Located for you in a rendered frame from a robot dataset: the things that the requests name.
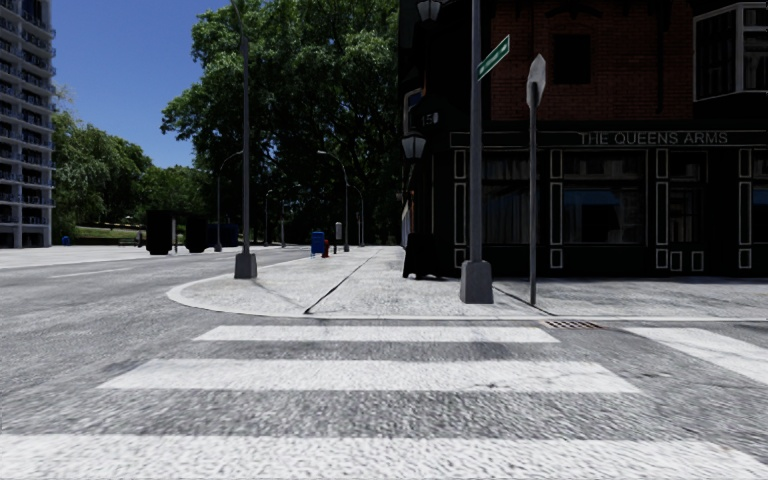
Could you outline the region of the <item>red brick building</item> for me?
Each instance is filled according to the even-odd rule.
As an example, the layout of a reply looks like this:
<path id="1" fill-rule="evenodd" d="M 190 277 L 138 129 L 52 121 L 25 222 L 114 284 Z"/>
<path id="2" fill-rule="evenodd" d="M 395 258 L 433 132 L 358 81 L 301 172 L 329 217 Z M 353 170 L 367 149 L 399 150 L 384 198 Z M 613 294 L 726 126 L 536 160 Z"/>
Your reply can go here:
<path id="1" fill-rule="evenodd" d="M 768 277 L 768 0 L 481 0 L 483 258 L 541 276 Z M 469 257 L 470 0 L 399 0 L 401 243 Z"/>

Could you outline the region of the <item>dark box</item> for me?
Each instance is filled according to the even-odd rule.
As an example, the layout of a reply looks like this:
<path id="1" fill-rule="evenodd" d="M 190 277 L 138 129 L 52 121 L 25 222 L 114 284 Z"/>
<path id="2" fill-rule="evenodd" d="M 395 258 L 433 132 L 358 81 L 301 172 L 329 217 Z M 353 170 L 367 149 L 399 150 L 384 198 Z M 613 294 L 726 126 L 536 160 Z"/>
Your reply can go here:
<path id="1" fill-rule="evenodd" d="M 202 253 L 208 246 L 208 223 L 200 215 L 186 217 L 184 245 L 190 253 Z"/>
<path id="2" fill-rule="evenodd" d="M 146 249 L 151 255 L 167 255 L 173 245 L 173 217 L 167 210 L 146 212 Z"/>

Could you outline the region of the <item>blue booth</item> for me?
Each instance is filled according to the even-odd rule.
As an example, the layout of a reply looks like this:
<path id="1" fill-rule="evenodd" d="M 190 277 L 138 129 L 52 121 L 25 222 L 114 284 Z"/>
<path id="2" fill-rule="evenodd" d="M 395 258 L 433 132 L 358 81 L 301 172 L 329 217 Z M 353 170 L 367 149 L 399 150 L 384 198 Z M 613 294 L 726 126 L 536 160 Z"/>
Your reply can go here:
<path id="1" fill-rule="evenodd" d="M 207 245 L 214 247 L 220 243 L 222 247 L 237 247 L 239 240 L 239 226 L 237 224 L 208 224 Z"/>

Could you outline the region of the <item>sign on a post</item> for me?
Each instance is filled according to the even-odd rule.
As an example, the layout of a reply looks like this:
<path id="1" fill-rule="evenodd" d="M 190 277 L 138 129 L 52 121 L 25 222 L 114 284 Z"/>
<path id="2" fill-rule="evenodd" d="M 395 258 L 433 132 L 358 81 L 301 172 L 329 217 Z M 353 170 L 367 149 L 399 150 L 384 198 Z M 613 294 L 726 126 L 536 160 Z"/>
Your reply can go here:
<path id="1" fill-rule="evenodd" d="M 537 115 L 542 91 L 546 86 L 546 60 L 538 53 L 531 62 L 526 82 L 529 107 L 529 302 L 537 299 Z"/>
<path id="2" fill-rule="evenodd" d="M 478 67 L 481 62 L 481 0 L 471 5 L 469 259 L 461 267 L 460 299 L 466 304 L 493 304 L 492 267 L 482 258 L 482 101 Z"/>

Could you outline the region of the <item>grey street lamp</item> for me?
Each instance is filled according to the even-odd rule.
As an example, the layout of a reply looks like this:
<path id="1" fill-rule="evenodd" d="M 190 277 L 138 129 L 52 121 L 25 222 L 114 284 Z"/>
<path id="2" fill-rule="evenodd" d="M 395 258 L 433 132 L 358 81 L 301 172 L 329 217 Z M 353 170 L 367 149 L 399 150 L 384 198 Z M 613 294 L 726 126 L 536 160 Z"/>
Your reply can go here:
<path id="1" fill-rule="evenodd" d="M 237 151 L 237 152 L 233 153 L 232 155 L 229 155 L 228 157 L 226 157 L 221 162 L 221 165 L 218 167 L 218 170 L 217 170 L 217 174 L 216 174 L 216 180 L 217 180 L 217 184 L 216 184 L 216 186 L 217 186 L 217 192 L 216 192 L 216 202 L 217 202 L 216 203 L 216 220 L 217 220 L 217 223 L 216 223 L 216 243 L 214 245 L 214 251 L 217 252 L 217 253 L 222 251 L 222 244 L 221 244 L 221 216 L 220 216 L 221 215 L 221 175 L 222 175 L 222 171 L 224 169 L 224 166 L 226 165 L 226 163 L 229 160 L 231 160 L 233 158 L 236 158 L 238 156 L 242 156 L 242 154 L 243 154 L 243 151 L 240 150 L 240 151 Z"/>
<path id="2" fill-rule="evenodd" d="M 234 278 L 239 280 L 257 277 L 255 255 L 250 251 L 250 110 L 249 110 L 249 44 L 241 8 L 237 0 L 229 0 L 237 16 L 240 31 L 240 51 L 243 59 L 243 132 L 242 132 L 242 220 L 243 246 L 235 257 Z"/>
<path id="3" fill-rule="evenodd" d="M 359 247 L 365 247 L 365 239 L 364 239 L 364 226 L 365 226 L 365 209 L 364 209 L 364 198 L 361 190 L 357 187 L 352 185 L 352 188 L 358 193 L 359 196 L 359 211 L 357 212 L 357 224 L 358 224 L 358 245 Z"/>
<path id="4" fill-rule="evenodd" d="M 337 161 L 337 163 L 341 166 L 342 173 L 343 173 L 343 179 L 344 179 L 344 193 L 345 193 L 345 214 L 344 214 L 344 222 L 343 222 L 343 228 L 344 228 L 344 246 L 343 251 L 345 253 L 350 251 L 350 245 L 349 245 L 349 235 L 348 235 L 348 228 L 349 228 L 349 222 L 348 222 L 348 213 L 349 213 L 349 194 L 348 194 L 348 188 L 349 188 L 349 181 L 348 181 L 348 175 L 346 172 L 346 168 L 343 164 L 343 162 L 334 154 L 324 151 L 324 150 L 317 150 L 318 155 L 324 155 L 328 156 L 334 160 Z"/>

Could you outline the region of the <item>pale concrete building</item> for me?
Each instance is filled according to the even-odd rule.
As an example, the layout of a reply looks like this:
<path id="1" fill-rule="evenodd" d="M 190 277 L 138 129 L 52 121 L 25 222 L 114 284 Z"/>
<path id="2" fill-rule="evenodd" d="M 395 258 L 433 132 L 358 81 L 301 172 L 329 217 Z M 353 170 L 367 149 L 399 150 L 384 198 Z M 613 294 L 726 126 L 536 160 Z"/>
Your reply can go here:
<path id="1" fill-rule="evenodd" d="M 0 0 L 0 248 L 52 244 L 51 3 Z"/>

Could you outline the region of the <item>trees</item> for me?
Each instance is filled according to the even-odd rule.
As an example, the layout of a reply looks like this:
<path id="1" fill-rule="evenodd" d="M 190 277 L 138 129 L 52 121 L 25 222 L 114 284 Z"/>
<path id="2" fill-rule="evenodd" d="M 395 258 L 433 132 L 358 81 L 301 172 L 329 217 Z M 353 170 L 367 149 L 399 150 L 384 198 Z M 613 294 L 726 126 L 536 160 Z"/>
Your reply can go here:
<path id="1" fill-rule="evenodd" d="M 249 44 L 250 223 L 304 243 L 399 233 L 397 0 L 237 0 Z M 53 0 L 60 110 L 53 235 L 142 223 L 148 210 L 216 224 L 216 174 L 242 150 L 243 59 L 229 0 Z M 242 156 L 221 175 L 221 224 L 241 225 Z"/>

